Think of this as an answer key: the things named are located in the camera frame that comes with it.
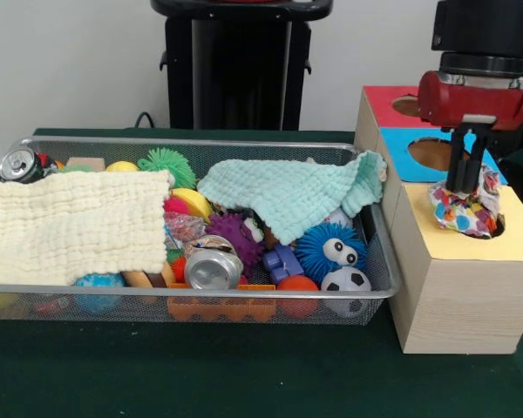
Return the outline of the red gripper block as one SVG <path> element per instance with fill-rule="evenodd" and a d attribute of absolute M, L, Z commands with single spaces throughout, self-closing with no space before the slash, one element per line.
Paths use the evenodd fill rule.
<path fill-rule="evenodd" d="M 464 159 L 464 133 L 451 129 L 451 156 L 445 186 L 474 192 L 491 129 L 514 131 L 523 124 L 523 77 L 487 78 L 428 71 L 419 82 L 421 118 L 442 128 L 470 125 L 476 136 L 470 159 Z"/>

